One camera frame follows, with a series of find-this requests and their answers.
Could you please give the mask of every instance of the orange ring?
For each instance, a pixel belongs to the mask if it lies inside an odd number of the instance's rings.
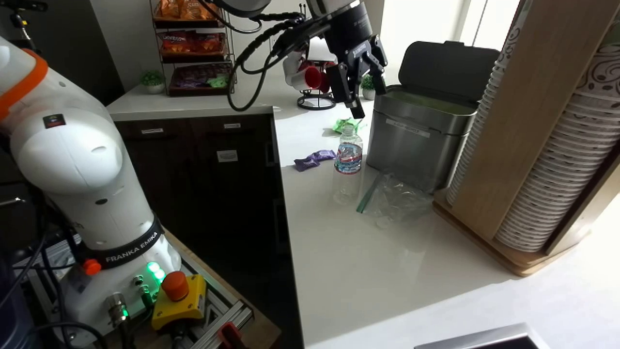
[[[26,48],[23,50],[34,57],[35,67],[22,81],[19,81],[17,85],[0,96],[0,122],[9,115],[9,108],[11,106],[35,89],[45,79],[45,75],[47,75],[47,62],[33,51]]]

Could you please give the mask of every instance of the stainless steel trash can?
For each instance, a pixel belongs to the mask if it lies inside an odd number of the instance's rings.
[[[413,43],[401,85],[375,99],[366,163],[427,193],[447,187],[498,54],[458,42]]]

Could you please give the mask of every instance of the purple candy wrapper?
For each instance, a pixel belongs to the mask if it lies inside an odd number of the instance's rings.
[[[315,159],[316,161],[330,160],[336,157],[336,153],[333,150],[319,150],[312,153],[308,158]]]
[[[295,160],[295,168],[297,168],[299,172],[303,172],[309,168],[317,166],[319,166],[319,163],[310,156],[305,159]]]

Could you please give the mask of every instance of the water bottle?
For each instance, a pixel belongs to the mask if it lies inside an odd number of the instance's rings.
[[[346,124],[334,162],[334,201],[349,205],[357,201],[361,186],[361,152],[364,143],[353,125]]]

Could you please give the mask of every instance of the green led light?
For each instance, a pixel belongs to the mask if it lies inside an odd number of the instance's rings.
[[[155,273],[158,270],[161,270],[161,267],[159,266],[159,264],[157,264],[157,262],[150,262],[149,264],[146,265],[149,270],[153,273]]]
[[[162,281],[166,277],[166,272],[160,269],[157,270],[153,275],[155,275],[156,279]]]

